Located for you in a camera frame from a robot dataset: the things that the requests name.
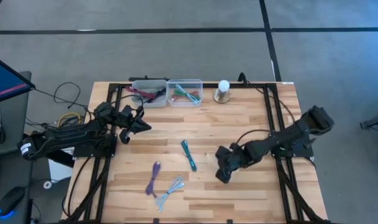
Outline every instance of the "wooden table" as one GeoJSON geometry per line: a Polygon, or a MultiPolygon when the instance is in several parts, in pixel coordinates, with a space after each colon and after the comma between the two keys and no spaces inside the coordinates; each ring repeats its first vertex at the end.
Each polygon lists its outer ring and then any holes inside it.
{"type": "MultiPolygon", "coordinates": [[[[94,83],[90,111],[106,101],[108,86],[109,82],[94,83]]],[[[298,119],[301,111],[294,85],[277,83],[277,87],[279,98],[298,119]]],[[[153,218],[159,218],[161,223],[226,223],[227,219],[236,223],[285,223],[272,156],[265,156],[260,163],[247,169],[237,170],[229,184],[223,184],[215,177],[218,165],[214,154],[220,145],[229,147],[251,129],[269,129],[263,94],[252,88],[231,89],[231,99],[226,104],[218,104],[212,97],[212,91],[204,89],[201,107],[172,108],[167,105],[164,108],[145,108],[144,120],[152,126],[152,130],[132,135],[128,145],[118,141],[108,176],[103,223],[151,223],[153,218]],[[188,141],[197,172],[191,171],[188,159],[182,154],[180,141],[184,139],[188,141]],[[154,185],[157,195],[164,194],[179,175],[185,183],[182,189],[168,196],[161,213],[153,196],[144,192],[155,161],[161,162],[161,171],[154,185]]],[[[126,104],[135,107],[131,99],[126,98],[121,102],[121,109],[126,104]]],[[[283,116],[286,126],[292,123],[284,109],[283,116]]],[[[242,142],[266,137],[267,133],[252,133],[242,142]]],[[[68,194],[84,160],[75,162],[68,194]]],[[[87,163],[79,177],[71,203],[72,211],[88,191],[93,161],[91,159],[87,163]]],[[[300,193],[316,214],[327,218],[315,168],[303,158],[293,158],[293,164],[300,193]]],[[[295,218],[295,207],[289,195],[295,218]]],[[[98,196],[95,195],[92,218],[95,217],[97,203],[98,196]]]]}

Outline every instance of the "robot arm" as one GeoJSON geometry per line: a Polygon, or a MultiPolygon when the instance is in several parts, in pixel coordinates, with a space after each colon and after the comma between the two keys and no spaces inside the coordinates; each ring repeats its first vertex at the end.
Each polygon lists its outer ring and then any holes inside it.
{"type": "Polygon", "coordinates": [[[42,133],[34,132],[18,143],[21,154],[26,160],[36,160],[41,157],[66,148],[74,148],[74,157],[109,157],[114,153],[117,136],[108,134],[107,124],[115,124],[124,128],[120,133],[120,140],[128,144],[129,134],[150,130],[142,120],[143,107],[132,114],[128,105],[118,113],[110,103],[103,102],[95,110],[95,119],[86,124],[63,128],[48,128],[42,133]]]}
{"type": "MultiPolygon", "coordinates": [[[[292,150],[298,147],[300,139],[308,137],[309,134],[320,136],[330,131],[333,125],[334,121],[326,111],[314,106],[287,129],[273,133],[264,140],[249,141],[242,146],[232,143],[229,147],[231,150],[220,146],[216,153],[219,165],[216,177],[227,184],[232,171],[260,162],[269,151],[279,151],[280,148],[292,150]]],[[[308,140],[300,147],[308,148],[313,141],[314,139],[308,140]]]]}

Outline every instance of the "clear plastic container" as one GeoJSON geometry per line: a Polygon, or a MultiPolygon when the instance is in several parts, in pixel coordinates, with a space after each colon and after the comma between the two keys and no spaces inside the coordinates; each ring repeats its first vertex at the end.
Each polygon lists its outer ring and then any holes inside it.
{"type": "MultiPolygon", "coordinates": [[[[147,93],[156,93],[157,91],[160,91],[163,88],[166,88],[167,82],[165,80],[137,80],[132,83],[132,87],[137,90],[144,91],[147,93]]],[[[166,94],[155,98],[151,103],[144,103],[144,107],[156,108],[156,107],[163,107],[167,105],[166,95],[167,95],[167,92],[166,94]]],[[[131,97],[131,100],[136,106],[141,105],[141,101],[137,97],[131,97]]]]}
{"type": "Polygon", "coordinates": [[[169,80],[167,82],[167,100],[171,106],[200,106],[203,100],[203,81],[199,79],[182,79],[182,80],[169,80]],[[180,85],[187,93],[198,96],[198,100],[193,102],[187,96],[177,96],[174,90],[180,85]]]}

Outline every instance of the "computer screen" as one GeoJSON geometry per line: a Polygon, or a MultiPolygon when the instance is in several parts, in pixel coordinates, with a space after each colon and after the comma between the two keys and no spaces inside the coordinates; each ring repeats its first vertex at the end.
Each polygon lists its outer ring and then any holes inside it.
{"type": "Polygon", "coordinates": [[[0,101],[20,95],[35,86],[19,73],[0,61],[0,101]]]}

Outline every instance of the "computer mouse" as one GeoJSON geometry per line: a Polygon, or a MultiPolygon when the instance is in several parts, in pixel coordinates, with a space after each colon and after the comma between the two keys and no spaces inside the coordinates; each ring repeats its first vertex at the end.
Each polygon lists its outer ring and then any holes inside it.
{"type": "Polygon", "coordinates": [[[0,201],[0,217],[10,214],[23,199],[25,187],[14,187],[0,201]]]}

